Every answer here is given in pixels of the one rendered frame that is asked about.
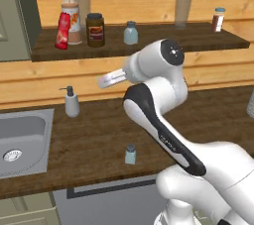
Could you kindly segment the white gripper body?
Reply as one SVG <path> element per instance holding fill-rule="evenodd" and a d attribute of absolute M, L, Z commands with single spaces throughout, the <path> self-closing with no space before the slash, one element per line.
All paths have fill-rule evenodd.
<path fill-rule="evenodd" d="M 126 72 L 122 68 L 120 68 L 101 75 L 97 79 L 97 85 L 99 88 L 106 88 L 125 80 L 126 80 Z"/>

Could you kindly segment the pale blue shaker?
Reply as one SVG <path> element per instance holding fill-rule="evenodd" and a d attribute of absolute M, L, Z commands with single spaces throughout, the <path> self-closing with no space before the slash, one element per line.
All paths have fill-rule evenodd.
<path fill-rule="evenodd" d="M 134 21 L 128 21 L 124 30 L 124 43 L 126 45 L 135 45 L 138 43 L 138 31 Z"/>
<path fill-rule="evenodd" d="M 136 149 L 133 144 L 128 144 L 125 151 L 125 163 L 134 165 L 136 162 Z"/>

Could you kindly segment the tall clear condiment bottle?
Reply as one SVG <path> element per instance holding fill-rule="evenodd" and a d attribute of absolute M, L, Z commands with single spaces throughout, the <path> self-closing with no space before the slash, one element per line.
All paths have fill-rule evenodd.
<path fill-rule="evenodd" d="M 80 44 L 82 38 L 78 3 L 75 0 L 63 0 L 62 11 L 70 16 L 67 43 L 69 45 Z"/>

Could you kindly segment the brown spice bottle blue cap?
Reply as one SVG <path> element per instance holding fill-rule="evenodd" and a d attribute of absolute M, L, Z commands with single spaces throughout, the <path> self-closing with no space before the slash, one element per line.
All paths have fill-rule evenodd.
<path fill-rule="evenodd" d="M 212 24 L 211 24 L 211 29 L 215 33 L 219 33 L 222 29 L 224 14 L 225 14 L 225 9 L 222 8 L 222 7 L 217 7 L 214 11 Z"/>

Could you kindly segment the white soap dispenser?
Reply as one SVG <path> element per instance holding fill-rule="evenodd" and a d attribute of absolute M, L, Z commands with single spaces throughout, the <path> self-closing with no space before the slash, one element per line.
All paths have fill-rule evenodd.
<path fill-rule="evenodd" d="M 75 118 L 79 115 L 79 102 L 77 95 L 73 92 L 71 86 L 65 88 L 65 114 L 70 118 Z"/>

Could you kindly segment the dark brown jar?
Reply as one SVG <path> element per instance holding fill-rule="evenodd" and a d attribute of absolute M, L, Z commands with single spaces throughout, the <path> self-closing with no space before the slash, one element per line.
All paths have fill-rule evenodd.
<path fill-rule="evenodd" d="M 100 13 L 89 13 L 86 17 L 87 44 L 93 48 L 105 45 L 104 18 Z"/>

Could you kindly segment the dark wooden shelf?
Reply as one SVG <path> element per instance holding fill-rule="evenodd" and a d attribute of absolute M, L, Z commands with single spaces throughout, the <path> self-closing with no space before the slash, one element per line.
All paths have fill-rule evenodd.
<path fill-rule="evenodd" d="M 161 39 L 172 39 L 189 52 L 248 49 L 250 43 L 230 32 L 222 30 L 214 33 L 209 23 L 188 23 L 183 30 L 174 24 L 138 25 L 138 44 L 127 46 L 123 42 L 124 26 L 105 27 L 105 45 L 91 48 L 87 45 L 86 32 L 82 33 L 82 43 L 68 45 L 66 50 L 55 47 L 57 29 L 43 29 L 31 55 L 32 61 L 52 61 L 80 58 L 101 58 L 129 56 L 148 44 Z"/>

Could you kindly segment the red snack packet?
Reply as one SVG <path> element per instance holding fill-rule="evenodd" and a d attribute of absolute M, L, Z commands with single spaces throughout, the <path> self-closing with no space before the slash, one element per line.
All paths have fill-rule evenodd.
<path fill-rule="evenodd" d="M 70 27 L 70 14 L 61 13 L 55 47 L 60 50 L 67 49 L 68 31 Z"/>

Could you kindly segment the grey steel sink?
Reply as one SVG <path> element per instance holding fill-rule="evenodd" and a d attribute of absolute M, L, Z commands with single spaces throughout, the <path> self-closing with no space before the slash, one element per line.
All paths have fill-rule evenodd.
<path fill-rule="evenodd" d="M 0 179 L 47 171 L 54 112 L 0 114 Z"/>

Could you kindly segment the grey dishwasher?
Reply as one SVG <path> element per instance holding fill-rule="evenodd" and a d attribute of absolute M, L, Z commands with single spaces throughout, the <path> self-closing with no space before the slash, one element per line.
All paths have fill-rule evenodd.
<path fill-rule="evenodd" d="M 75 192 L 155 179 L 154 174 L 74 187 Z M 66 189 L 54 192 L 62 225 L 153 225 L 166 206 L 155 184 L 67 199 Z"/>

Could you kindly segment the grey rounded object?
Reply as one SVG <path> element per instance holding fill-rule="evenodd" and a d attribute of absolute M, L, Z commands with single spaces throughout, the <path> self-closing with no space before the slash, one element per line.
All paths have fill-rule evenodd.
<path fill-rule="evenodd" d="M 254 89 L 248 102 L 246 112 L 251 118 L 254 118 Z"/>

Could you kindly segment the green base cupboard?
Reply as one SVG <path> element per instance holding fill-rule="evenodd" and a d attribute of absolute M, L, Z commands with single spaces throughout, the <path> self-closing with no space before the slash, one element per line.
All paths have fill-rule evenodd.
<path fill-rule="evenodd" d="M 0 200 L 0 225 L 62 225 L 54 195 L 43 192 Z"/>

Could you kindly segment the green wall cabinet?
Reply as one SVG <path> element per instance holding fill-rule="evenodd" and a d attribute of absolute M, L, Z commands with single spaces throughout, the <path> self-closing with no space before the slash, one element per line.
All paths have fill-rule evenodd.
<path fill-rule="evenodd" d="M 41 30 L 37 0 L 0 0 L 0 61 L 29 60 Z"/>

